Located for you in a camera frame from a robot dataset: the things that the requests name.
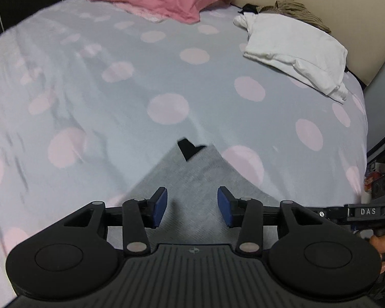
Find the folded white clothing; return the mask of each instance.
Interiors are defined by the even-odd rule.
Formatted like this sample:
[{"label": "folded white clothing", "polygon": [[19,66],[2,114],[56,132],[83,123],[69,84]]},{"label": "folded white clothing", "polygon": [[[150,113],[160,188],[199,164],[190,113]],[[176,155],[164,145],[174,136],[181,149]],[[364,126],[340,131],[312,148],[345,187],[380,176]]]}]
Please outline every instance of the folded white clothing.
[{"label": "folded white clothing", "polygon": [[335,38],[307,23],[272,13],[234,18],[247,29],[244,56],[280,69],[337,102],[347,97],[342,79],[348,51]]}]

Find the gray towel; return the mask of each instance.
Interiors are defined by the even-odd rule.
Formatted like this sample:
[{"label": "gray towel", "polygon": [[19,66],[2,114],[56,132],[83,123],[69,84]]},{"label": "gray towel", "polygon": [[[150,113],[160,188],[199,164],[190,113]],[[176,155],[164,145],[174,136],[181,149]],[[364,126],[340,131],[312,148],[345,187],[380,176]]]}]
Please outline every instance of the gray towel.
[{"label": "gray towel", "polygon": [[[240,228],[230,229],[224,223],[217,205],[220,186],[226,186],[236,198],[251,197],[265,206],[279,206],[277,200],[231,167],[214,146],[204,148],[187,162],[175,145],[126,199],[149,198],[160,186],[168,190],[168,205],[160,227],[147,229],[152,248],[158,243],[235,246]],[[277,239],[276,227],[264,227],[264,249]],[[121,240],[121,228],[111,228],[108,241],[122,248]]]}]

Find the light blue bedsheet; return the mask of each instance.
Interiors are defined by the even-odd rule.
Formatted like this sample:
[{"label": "light blue bedsheet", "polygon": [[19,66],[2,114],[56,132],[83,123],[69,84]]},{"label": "light blue bedsheet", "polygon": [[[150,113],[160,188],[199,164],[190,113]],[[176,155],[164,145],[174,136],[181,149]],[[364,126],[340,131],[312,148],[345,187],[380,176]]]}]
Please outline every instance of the light blue bedsheet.
[{"label": "light blue bedsheet", "polygon": [[367,120],[358,81],[345,74],[340,105],[247,60],[237,10],[154,24],[66,0],[0,36],[0,307],[14,297],[11,248],[90,201],[117,205],[183,137],[215,145],[278,200],[359,199]]}]

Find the silver rivet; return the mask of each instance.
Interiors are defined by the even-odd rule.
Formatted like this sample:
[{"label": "silver rivet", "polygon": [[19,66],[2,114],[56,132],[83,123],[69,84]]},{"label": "silver rivet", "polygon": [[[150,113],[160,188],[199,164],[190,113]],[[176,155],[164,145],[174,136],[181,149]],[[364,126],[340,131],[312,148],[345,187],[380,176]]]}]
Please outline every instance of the silver rivet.
[{"label": "silver rivet", "polygon": [[133,253],[140,253],[147,249],[147,245],[142,242],[131,242],[127,244],[127,250]]},{"label": "silver rivet", "polygon": [[259,250],[259,245],[254,242],[241,243],[240,250],[245,253],[254,253]]}]

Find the beige cloth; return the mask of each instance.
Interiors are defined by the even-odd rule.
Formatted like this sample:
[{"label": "beige cloth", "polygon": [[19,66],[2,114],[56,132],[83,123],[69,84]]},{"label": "beige cloth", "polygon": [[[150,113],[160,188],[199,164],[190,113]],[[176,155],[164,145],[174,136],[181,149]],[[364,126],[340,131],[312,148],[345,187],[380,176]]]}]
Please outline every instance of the beige cloth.
[{"label": "beige cloth", "polygon": [[299,2],[276,1],[274,6],[257,7],[259,13],[276,13],[292,17],[309,25],[331,34],[331,30],[325,26],[322,20],[308,11],[308,9]]}]

